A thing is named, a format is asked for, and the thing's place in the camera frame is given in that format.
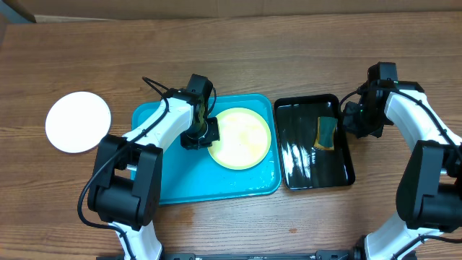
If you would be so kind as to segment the green yellow sponge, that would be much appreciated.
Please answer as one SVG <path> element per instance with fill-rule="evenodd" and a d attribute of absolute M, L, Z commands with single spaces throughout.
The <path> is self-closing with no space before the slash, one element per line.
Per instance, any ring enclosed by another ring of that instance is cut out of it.
<path fill-rule="evenodd" d="M 334 150 L 334 134 L 338 120 L 334 117 L 318 117 L 318 127 L 314 147 L 320 150 Z"/>

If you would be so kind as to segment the yellow-green plate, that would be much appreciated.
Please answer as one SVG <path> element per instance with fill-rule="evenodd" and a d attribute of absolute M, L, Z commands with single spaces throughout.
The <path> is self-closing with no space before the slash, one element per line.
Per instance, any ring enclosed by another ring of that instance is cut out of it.
<path fill-rule="evenodd" d="M 248 108 L 229 108 L 216 118 L 219 140 L 208 148 L 216 163 L 231 170 L 246 170 L 265 158 L 271 131 L 262 116 Z"/>

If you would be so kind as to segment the white plate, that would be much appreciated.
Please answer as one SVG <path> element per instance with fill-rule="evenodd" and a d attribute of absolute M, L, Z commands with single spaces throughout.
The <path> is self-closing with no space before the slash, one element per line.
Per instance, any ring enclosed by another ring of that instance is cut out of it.
<path fill-rule="evenodd" d="M 108 104 L 91 92 L 73 92 L 56 101 L 45 120 L 48 141 L 66 153 L 86 152 L 110 130 Z"/>

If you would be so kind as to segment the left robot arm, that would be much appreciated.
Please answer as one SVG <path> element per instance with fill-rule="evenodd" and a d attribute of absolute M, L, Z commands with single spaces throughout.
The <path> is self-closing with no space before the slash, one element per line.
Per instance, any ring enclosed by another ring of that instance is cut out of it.
<path fill-rule="evenodd" d="M 163 259 L 153 218 L 161 192 L 164 152 L 175 141 L 187 150 L 219 140 L 217 119 L 210 115 L 216 90 L 207 77 L 193 74 L 184 89 L 168 88 L 145 77 L 162 98 L 159 108 L 123 136 L 108 134 L 98 145 L 95 165 L 77 202 L 87 226 L 113 230 L 121 259 Z"/>

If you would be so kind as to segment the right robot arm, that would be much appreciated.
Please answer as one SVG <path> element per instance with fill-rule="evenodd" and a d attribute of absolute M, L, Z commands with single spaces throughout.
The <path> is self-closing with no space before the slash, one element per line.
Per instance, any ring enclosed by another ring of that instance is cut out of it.
<path fill-rule="evenodd" d="M 434 112 L 417 82 L 398 79 L 394 63 L 372 65 L 355 92 L 358 102 L 340 102 L 344 130 L 379 138 L 386 125 L 395 126 L 411 157 L 396 192 L 396 213 L 360 238 L 349 258 L 415 259 L 428 240 L 461 243 L 446 238 L 461 227 L 461 137 Z"/>

